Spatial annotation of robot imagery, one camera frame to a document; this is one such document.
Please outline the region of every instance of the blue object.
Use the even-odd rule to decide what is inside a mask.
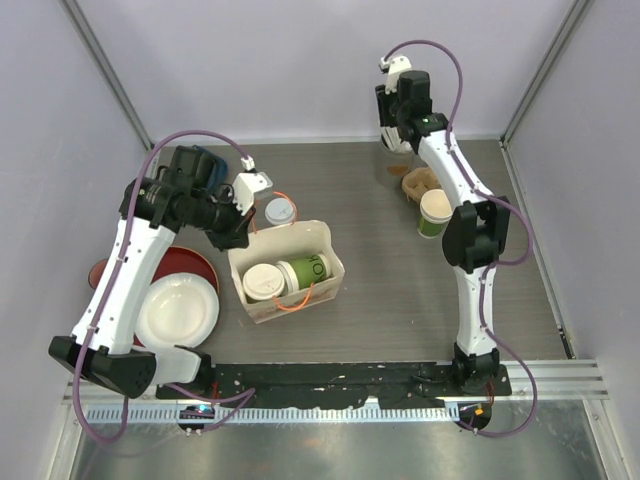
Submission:
[[[211,150],[208,150],[204,147],[200,147],[195,145],[196,150],[200,150],[201,152],[206,153],[207,155],[211,155],[215,160],[215,164],[213,165],[213,171],[211,172],[211,177],[209,177],[209,182],[207,183],[207,191],[211,194],[216,192],[220,185],[224,183],[227,179],[227,174],[229,173],[229,166],[227,165],[227,161],[222,158],[220,155],[216,155]]]

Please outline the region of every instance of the gray tabletop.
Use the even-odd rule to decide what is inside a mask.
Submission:
[[[238,155],[212,147],[237,168]],[[461,142],[471,166],[496,194],[515,202],[496,141]],[[176,244],[202,253],[221,280],[218,325],[200,349],[217,362],[447,360],[458,330],[458,292],[440,240],[417,231],[417,205],[380,176],[377,143],[254,145],[258,168],[296,203],[301,220],[322,220],[346,276],[335,300],[260,325],[243,310],[227,255],[202,232],[183,229]],[[163,151],[166,162],[171,149]],[[264,203],[258,227],[267,227]],[[504,258],[526,248],[512,218]],[[535,259],[500,267],[494,326],[525,359],[565,358]]]

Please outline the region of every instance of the white panel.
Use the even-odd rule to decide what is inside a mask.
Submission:
[[[637,0],[594,2],[513,142],[572,342],[598,360],[628,453],[640,451],[638,18]]]
[[[159,139],[186,127],[239,139],[372,136],[380,57],[429,38],[466,74],[458,133],[501,134],[571,0],[81,0]],[[449,113],[453,66],[406,50]]]
[[[2,478],[43,479],[68,374],[47,355],[91,298],[142,148],[58,2],[0,6]]]

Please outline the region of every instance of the orange rope handle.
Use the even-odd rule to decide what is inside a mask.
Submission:
[[[307,293],[307,296],[304,297],[304,300],[302,300],[302,303],[297,307],[285,307],[280,303],[280,300],[278,300],[278,297],[273,297],[273,301],[276,303],[276,306],[280,310],[284,310],[285,312],[297,312],[298,310],[302,310],[304,307],[307,306],[307,303],[309,303],[309,300],[311,299],[311,292],[313,292],[313,283],[309,285],[309,292]]]
[[[282,192],[273,192],[274,195],[278,195],[279,197],[282,197],[286,200],[289,201],[289,203],[291,204],[291,206],[293,207],[293,213],[294,213],[294,217],[293,217],[293,222],[291,222],[291,225],[293,225],[294,223],[296,223],[298,221],[298,207],[296,207],[296,204],[293,203],[293,200],[291,200],[288,196],[286,196],[284,193]],[[255,215],[253,216],[253,218],[251,219],[251,228],[253,229],[253,233],[257,234],[258,233],[258,229],[256,228],[256,219],[255,219]]]

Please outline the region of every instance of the brown basket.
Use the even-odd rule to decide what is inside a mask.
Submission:
[[[442,188],[438,177],[429,167],[416,168],[402,178],[402,191],[416,203],[428,190]]]

